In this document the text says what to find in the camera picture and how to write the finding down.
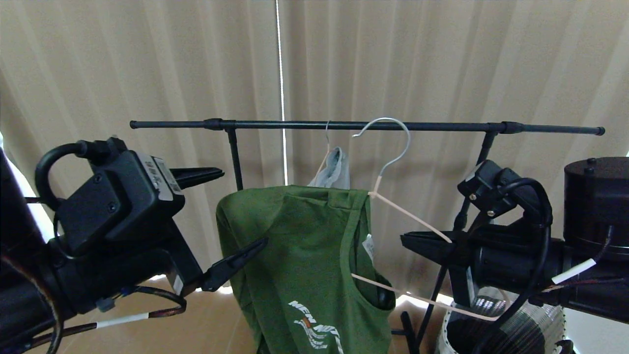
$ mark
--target green shirt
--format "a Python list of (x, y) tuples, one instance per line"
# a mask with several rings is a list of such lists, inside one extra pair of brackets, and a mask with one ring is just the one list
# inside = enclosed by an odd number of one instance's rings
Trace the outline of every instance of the green shirt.
[(269, 237), (231, 279), (257, 353), (388, 351), (394, 297), (380, 309), (382, 290), (351, 276), (388, 283), (363, 245), (370, 227), (366, 191), (248, 189), (222, 199), (216, 220), (225, 256)]

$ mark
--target curtain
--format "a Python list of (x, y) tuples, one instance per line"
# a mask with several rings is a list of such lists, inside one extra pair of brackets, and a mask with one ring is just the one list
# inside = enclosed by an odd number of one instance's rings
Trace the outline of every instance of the curtain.
[[(286, 117), (291, 120), (501, 122), (605, 126), (590, 135), (499, 135), (489, 158), (542, 182), (562, 235), (563, 167), (629, 151), (626, 1), (280, 1)], [(402, 132), (332, 131), (352, 188), (370, 189), (404, 147)], [(441, 230), (463, 201), (482, 133), (414, 132), (381, 194)], [(323, 131), (288, 132), (289, 177), (306, 184)], [(510, 222), (517, 212), (499, 222)], [(438, 266), (402, 247), (425, 231), (372, 201), (376, 265), (398, 287), (430, 295)]]
[[(236, 190), (226, 134), (131, 130), (130, 120), (281, 120), (283, 103), (286, 120), (605, 126), (603, 137), (501, 135), (489, 155), (546, 186), (560, 237), (563, 166), (629, 151), (628, 18), (626, 1), (280, 0), (279, 57), (274, 1), (2, 1), (0, 129), (31, 183), (49, 149), (113, 134), (173, 168), (225, 170), (184, 191), (175, 217), (206, 268), (221, 257), (214, 208)], [(370, 189), (403, 134), (353, 133), (332, 131), (330, 141), (350, 156), (352, 186)], [(245, 187), (282, 185), (282, 132), (237, 134)], [(463, 200), (456, 184), (483, 136), (412, 137), (380, 191), (449, 230)], [(325, 133), (287, 130), (286, 138), (289, 182), (305, 185), (323, 159)], [(53, 189), (70, 195), (89, 175), (85, 161), (64, 158)], [(395, 286), (429, 295), (437, 266), (398, 237), (425, 229), (377, 200), (372, 228), (378, 269)]]

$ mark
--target shirt logo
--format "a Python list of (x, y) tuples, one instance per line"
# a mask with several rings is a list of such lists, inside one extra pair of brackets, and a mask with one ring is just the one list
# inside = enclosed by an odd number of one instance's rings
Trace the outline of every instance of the shirt logo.
[(308, 337), (308, 341), (314, 349), (326, 349), (328, 345), (324, 344), (323, 340), (328, 336), (328, 334), (332, 334), (337, 343), (338, 353), (343, 354), (341, 337), (334, 326), (324, 326), (322, 324), (317, 324), (317, 321), (310, 313), (310, 310), (308, 310), (306, 306), (303, 306), (297, 301), (292, 301), (288, 304), (303, 313), (304, 317), (302, 319), (293, 321), (293, 323), (300, 325), (304, 329), (304, 332)]

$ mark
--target laundry basket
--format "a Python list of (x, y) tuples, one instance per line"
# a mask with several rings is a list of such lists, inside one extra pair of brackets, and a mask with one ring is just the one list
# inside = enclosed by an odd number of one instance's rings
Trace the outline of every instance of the laundry basket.
[[(511, 301), (517, 294), (507, 293)], [(503, 313), (505, 301), (496, 288), (479, 291), (473, 311), (485, 316)], [(437, 354), (469, 354), (475, 343), (491, 325), (458, 312), (448, 311), (437, 342)], [(544, 305), (538, 307), (526, 302), (501, 330), (483, 347), (483, 354), (551, 354), (555, 343), (564, 338), (563, 308)]]

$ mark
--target horizontal metal rod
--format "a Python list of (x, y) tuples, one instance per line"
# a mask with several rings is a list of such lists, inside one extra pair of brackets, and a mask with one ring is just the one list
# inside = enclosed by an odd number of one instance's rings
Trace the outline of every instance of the horizontal metal rod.
[[(368, 122), (334, 122), (330, 121), (277, 121), (277, 120), (223, 120), (207, 119), (197, 122), (138, 122), (132, 120), (130, 126), (138, 128), (205, 128), (210, 130), (225, 129), (320, 129), (328, 126), (330, 130), (360, 130)], [(520, 132), (569, 133), (603, 135), (603, 127), (570, 127), (563, 125), (529, 125), (518, 122), (501, 123), (404, 123), (408, 130), (432, 132), (496, 132), (499, 134), (515, 134)], [(372, 130), (402, 130), (395, 123), (375, 123)]]

